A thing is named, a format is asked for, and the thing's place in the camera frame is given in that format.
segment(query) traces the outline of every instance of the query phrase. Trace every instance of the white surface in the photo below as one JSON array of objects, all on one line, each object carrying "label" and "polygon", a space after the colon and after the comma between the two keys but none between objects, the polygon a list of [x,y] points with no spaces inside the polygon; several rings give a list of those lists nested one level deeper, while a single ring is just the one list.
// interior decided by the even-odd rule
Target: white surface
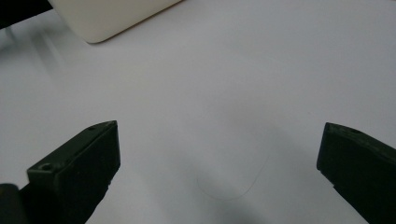
[{"label": "white surface", "polygon": [[88,223],[366,223],[316,159],[326,121],[396,147],[395,12],[187,0],[97,45],[54,11],[2,30],[0,182],[116,119],[121,168]]},{"label": "white surface", "polygon": [[180,0],[49,0],[77,35],[97,43]]}]

